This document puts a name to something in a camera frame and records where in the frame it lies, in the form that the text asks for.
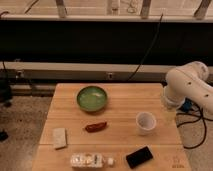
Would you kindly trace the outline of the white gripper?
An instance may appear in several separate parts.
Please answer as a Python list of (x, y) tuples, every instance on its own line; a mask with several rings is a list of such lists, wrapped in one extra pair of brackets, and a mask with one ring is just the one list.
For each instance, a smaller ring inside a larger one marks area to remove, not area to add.
[(164, 87), (161, 101), (167, 109), (178, 109), (183, 105), (184, 97), (173, 92), (170, 88)]

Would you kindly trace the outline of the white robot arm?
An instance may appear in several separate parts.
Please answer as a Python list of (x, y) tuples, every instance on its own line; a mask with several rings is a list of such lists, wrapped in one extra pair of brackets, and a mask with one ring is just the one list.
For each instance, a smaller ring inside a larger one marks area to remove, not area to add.
[(169, 70), (165, 77), (167, 85), (161, 95), (163, 105), (168, 110), (175, 110), (188, 98), (213, 114), (213, 87), (206, 83), (208, 76), (208, 67), (199, 61)]

